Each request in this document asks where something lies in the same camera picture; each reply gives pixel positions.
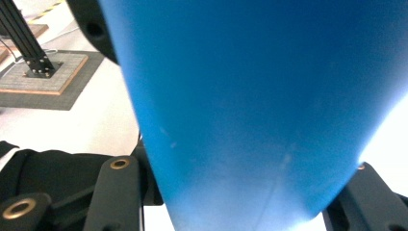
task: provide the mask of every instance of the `white floor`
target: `white floor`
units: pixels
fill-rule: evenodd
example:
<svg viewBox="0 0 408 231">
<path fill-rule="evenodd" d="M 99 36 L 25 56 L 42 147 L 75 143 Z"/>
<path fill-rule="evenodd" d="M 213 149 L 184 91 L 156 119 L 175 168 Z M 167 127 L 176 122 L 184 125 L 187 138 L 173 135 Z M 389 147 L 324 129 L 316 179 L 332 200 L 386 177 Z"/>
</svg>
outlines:
<svg viewBox="0 0 408 231">
<path fill-rule="evenodd" d="M 41 1 L 29 1 L 29 0 L 14 0 L 15 5 L 19 10 L 22 10 L 24 18 L 30 20 L 35 18 L 40 13 L 47 10 L 53 4 L 59 2 L 58 0 L 41 0 Z"/>
<path fill-rule="evenodd" d="M 24 1 L 18 2 L 23 8 L 32 7 L 32 4 L 25 5 Z M 54 2 L 47 1 L 29 14 L 40 13 L 47 8 L 44 5 Z M 38 39 L 40 44 L 77 27 L 66 3 L 38 23 L 50 27 Z M 94 51 L 79 30 L 47 42 L 43 48 Z M 408 195 L 407 118 L 408 97 L 395 107 L 364 155 L 364 160 L 374 166 L 391 189 L 404 195 Z M 59 149 L 71 153 L 126 155 L 135 147 L 138 133 L 120 67 L 108 60 L 99 67 L 69 112 L 0 108 L 0 140 L 37 151 Z M 145 223 L 147 231 L 174 230 L 164 206 L 145 207 Z M 321 216 L 299 229 L 325 230 Z"/>
</svg>

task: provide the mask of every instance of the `black metal bracket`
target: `black metal bracket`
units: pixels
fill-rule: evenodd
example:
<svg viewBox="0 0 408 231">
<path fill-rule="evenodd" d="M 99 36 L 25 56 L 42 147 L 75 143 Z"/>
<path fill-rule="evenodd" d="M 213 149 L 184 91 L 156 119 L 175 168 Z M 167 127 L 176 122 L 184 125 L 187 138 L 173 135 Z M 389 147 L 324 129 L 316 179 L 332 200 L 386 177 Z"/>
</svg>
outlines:
<svg viewBox="0 0 408 231">
<path fill-rule="evenodd" d="M 323 211 L 329 231 L 408 231 L 408 200 L 395 194 L 367 163 Z"/>
<path fill-rule="evenodd" d="M 0 25 L 20 51 L 33 75 L 37 78 L 51 78 L 55 67 L 39 46 L 13 0 L 0 1 Z"/>
<path fill-rule="evenodd" d="M 143 205 L 162 205 L 163 201 L 156 182 L 151 181 L 145 152 L 135 150 L 143 161 L 134 156 L 111 158 L 101 167 L 94 187 L 61 202 L 52 204 L 45 193 L 7 200 L 0 207 L 0 230 L 143 230 Z"/>
</svg>

